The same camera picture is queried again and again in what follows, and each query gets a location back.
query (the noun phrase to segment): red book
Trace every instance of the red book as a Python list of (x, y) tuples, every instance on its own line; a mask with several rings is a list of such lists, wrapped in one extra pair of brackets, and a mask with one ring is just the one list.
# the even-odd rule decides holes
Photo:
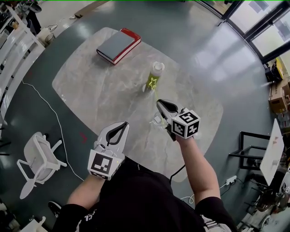
[(120, 32), (112, 35), (97, 48), (97, 53), (114, 65), (141, 42), (141, 37), (127, 28), (121, 29)]

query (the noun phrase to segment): black t-shirt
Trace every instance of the black t-shirt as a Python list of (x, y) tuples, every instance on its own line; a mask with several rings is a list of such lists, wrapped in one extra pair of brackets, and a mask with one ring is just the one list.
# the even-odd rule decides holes
[(221, 199), (209, 197), (195, 210), (172, 193), (168, 179), (146, 170), (124, 171), (121, 167), (111, 181), (106, 181), (100, 201), (90, 210), (68, 204), (62, 207), (54, 232), (91, 231), (204, 231), (204, 215), (236, 226)]

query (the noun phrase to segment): person's right arm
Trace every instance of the person's right arm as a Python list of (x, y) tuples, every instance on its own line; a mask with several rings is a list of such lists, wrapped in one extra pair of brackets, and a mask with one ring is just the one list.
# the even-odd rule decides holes
[(187, 176), (194, 193), (195, 205), (208, 197), (220, 197), (215, 171), (199, 150), (193, 137), (176, 136), (184, 159)]

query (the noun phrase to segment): table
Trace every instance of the table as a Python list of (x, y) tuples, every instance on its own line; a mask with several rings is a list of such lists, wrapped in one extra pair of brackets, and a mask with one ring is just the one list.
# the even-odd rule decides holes
[[(258, 146), (249, 146), (247, 148), (244, 148), (244, 136), (251, 136), (256, 137), (260, 139), (266, 139), (269, 140), (267, 148), (264, 147), (258, 147)], [(252, 155), (244, 155), (246, 151), (249, 151), (250, 149), (260, 149), (260, 150), (266, 150), (263, 157), (261, 156), (252, 156)], [(268, 186), (271, 184), (274, 175), (277, 171), (278, 165), (280, 163), (280, 159), (283, 153), (284, 149), (284, 142), (283, 142), (283, 136), (280, 131), (280, 127), (278, 125), (277, 119), (274, 119), (274, 124), (271, 132), (271, 136), (267, 135), (259, 135), (254, 133), (248, 133), (241, 131), (240, 136), (240, 149), (237, 151), (234, 151), (229, 154), (229, 156), (234, 157), (240, 157), (240, 169), (251, 169), (251, 170), (261, 170), (263, 176), (265, 177), (265, 180), (268, 184)], [(262, 160), (260, 167), (254, 167), (254, 166), (244, 166), (243, 162), (244, 159), (249, 160)]]
[[(81, 44), (61, 67), (52, 86), (72, 112), (96, 134), (105, 126), (127, 121), (130, 130), (123, 153), (142, 166), (170, 177), (184, 161), (177, 142), (151, 123), (157, 112), (156, 98), (141, 90), (150, 64), (154, 61), (165, 64), (157, 84), (158, 98), (177, 101), (201, 117), (201, 139), (197, 144), (203, 153), (217, 132), (222, 105), (206, 92), (200, 80), (144, 42), (113, 66), (97, 54), (96, 48), (116, 32), (102, 28)], [(183, 170), (174, 181), (183, 181), (186, 176)]]

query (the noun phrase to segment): white cable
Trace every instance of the white cable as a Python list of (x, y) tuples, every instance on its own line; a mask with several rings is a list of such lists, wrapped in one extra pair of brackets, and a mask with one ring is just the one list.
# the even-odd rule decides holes
[(192, 198), (194, 196), (194, 194), (192, 194), (190, 197), (184, 197), (184, 198), (181, 198), (180, 200), (182, 199), (185, 199), (185, 198), (189, 198), (188, 200), (188, 203), (189, 204), (193, 204), (194, 203), (194, 199)]
[[(61, 134), (62, 134), (62, 139), (63, 139), (63, 130), (62, 130), (62, 126), (60, 125), (60, 122), (59, 122), (59, 119), (58, 119), (58, 115), (57, 115), (57, 113), (53, 110), (53, 108), (51, 108), (51, 106), (50, 106), (50, 104), (40, 95), (40, 93), (36, 90), (36, 88), (33, 86), (33, 85), (30, 85), (30, 84), (28, 84), (28, 83), (25, 83), (23, 80), (22, 80), (22, 83), (24, 84), (24, 85), (29, 85), (29, 86), (31, 86), (37, 93), (38, 93), (38, 95), (40, 96), (40, 98), (42, 99), (42, 100), (44, 100), (45, 102), (46, 102), (46, 104), (48, 104), (48, 106), (49, 106), (49, 108), (55, 113), (55, 115), (56, 115), (56, 118), (57, 118), (57, 120), (58, 120), (58, 124), (59, 124), (59, 127), (60, 127), (60, 132), (61, 132)], [(70, 168), (71, 168), (71, 170), (72, 170), (72, 172), (79, 178), (79, 179), (81, 179), (82, 181), (83, 181), (83, 179), (81, 178), (81, 177), (79, 177), (75, 172), (74, 172), (74, 170), (73, 170), (73, 168), (71, 167), (71, 165), (69, 164), (69, 162), (68, 162), (68, 154), (67, 154), (67, 149), (65, 148), (65, 143), (64, 143), (64, 139), (63, 139), (63, 146), (64, 146), (64, 151), (65, 151), (65, 155), (66, 155), (66, 158), (67, 158), (67, 163), (68, 163), (68, 165), (70, 166)]]

